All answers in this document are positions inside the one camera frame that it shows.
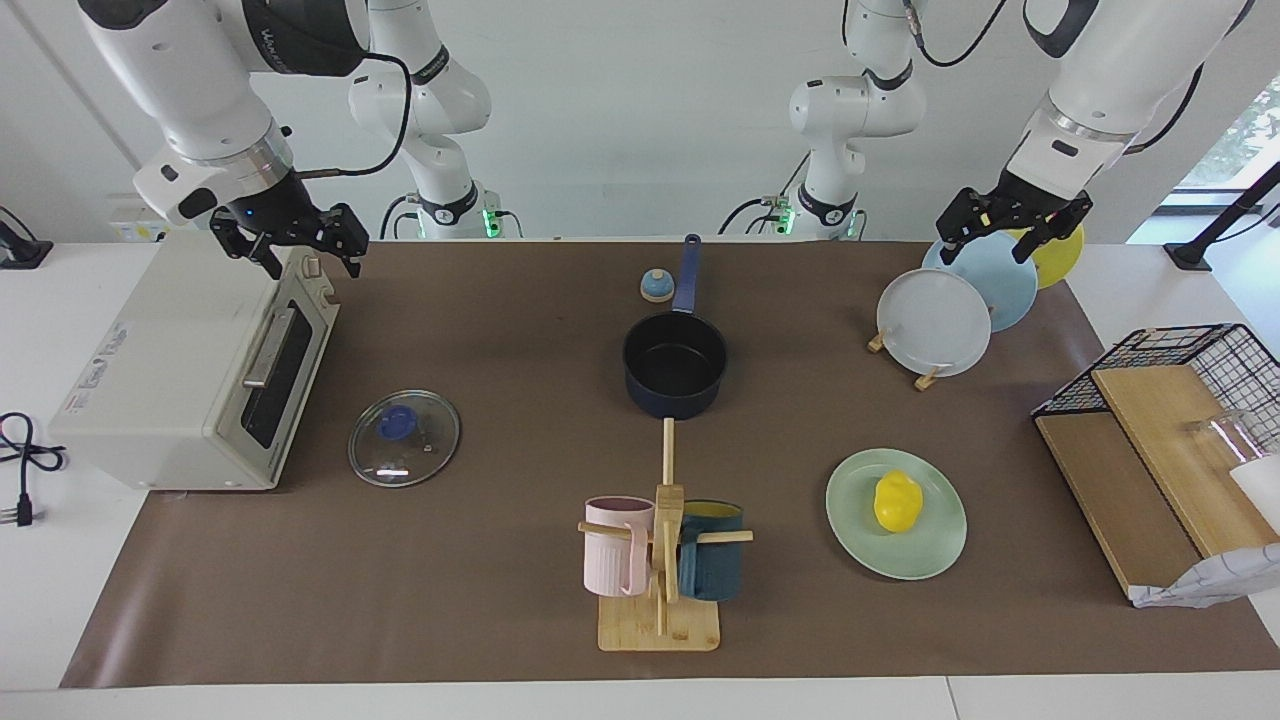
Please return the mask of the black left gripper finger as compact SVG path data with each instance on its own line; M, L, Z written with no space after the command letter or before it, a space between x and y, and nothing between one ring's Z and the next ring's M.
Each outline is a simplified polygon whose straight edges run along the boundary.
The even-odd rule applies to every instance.
M952 201L937 218L940 259L950 266L964 247L975 238L986 237L989 228L989 197L974 188L957 191Z
M1015 263L1025 263L1037 249L1051 240L1069 237L1092 208L1092 199L1074 199L1050 215L1037 217L1015 245Z

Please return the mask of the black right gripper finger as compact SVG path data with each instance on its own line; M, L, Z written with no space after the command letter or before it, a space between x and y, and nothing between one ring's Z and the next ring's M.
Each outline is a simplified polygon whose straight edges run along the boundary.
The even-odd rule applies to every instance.
M323 251L338 258L351 278L360 277L367 250L369 233L348 204L323 211Z
M248 259L252 264L262 268L273 281L282 278L283 265L271 250L269 233L250 232L246 234L233 215L211 215L210 232L228 258Z

